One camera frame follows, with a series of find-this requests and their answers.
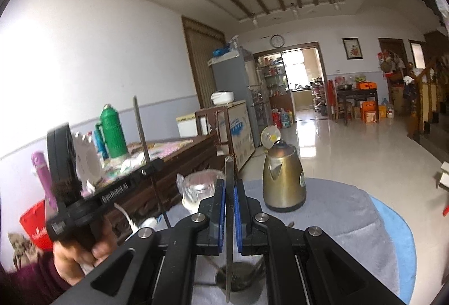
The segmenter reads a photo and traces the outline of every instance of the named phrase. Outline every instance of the brown curtain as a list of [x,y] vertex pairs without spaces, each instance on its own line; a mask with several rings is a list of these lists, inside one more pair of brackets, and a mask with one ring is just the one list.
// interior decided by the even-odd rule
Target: brown curtain
[[182,21],[199,104],[201,108],[210,107],[210,95],[216,91],[216,86],[212,67],[207,62],[215,49],[223,47],[225,35],[186,17]]

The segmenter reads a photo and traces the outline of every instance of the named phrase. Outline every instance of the human hand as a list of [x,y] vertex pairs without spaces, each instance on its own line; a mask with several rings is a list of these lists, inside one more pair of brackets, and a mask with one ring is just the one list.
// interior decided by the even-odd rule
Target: human hand
[[89,252],[77,241],[55,242],[53,261],[58,274],[69,285],[76,285],[84,278],[80,265],[98,266],[117,248],[117,238],[108,220],[103,221],[102,238]]

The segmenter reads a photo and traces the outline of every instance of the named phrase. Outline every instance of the green thermos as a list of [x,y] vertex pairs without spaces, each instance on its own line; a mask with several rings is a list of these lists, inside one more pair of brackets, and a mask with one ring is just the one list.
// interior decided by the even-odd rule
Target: green thermos
[[125,136],[118,112],[110,104],[106,104],[100,115],[100,123],[95,125],[100,139],[104,139],[111,158],[121,157],[128,154]]

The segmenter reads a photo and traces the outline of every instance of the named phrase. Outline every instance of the kettle base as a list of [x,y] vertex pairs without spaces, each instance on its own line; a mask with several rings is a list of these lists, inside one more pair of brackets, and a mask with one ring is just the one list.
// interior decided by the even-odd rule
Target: kettle base
[[265,205],[267,206],[268,209],[273,210],[273,211],[277,211],[277,212],[290,212],[290,211],[295,211],[298,210],[301,206],[304,205],[304,203],[306,202],[306,198],[304,197],[304,200],[302,200],[300,203],[297,203],[294,206],[289,206],[288,208],[275,208],[274,206],[270,206],[268,203],[265,202]]

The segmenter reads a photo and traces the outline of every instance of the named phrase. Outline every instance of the kettle lid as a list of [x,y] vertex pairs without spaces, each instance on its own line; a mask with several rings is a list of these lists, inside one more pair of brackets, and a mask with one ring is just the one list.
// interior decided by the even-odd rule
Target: kettle lid
[[270,148],[267,153],[267,156],[272,158],[283,158],[288,157],[292,154],[296,153],[296,148],[283,140],[278,140],[275,144]]

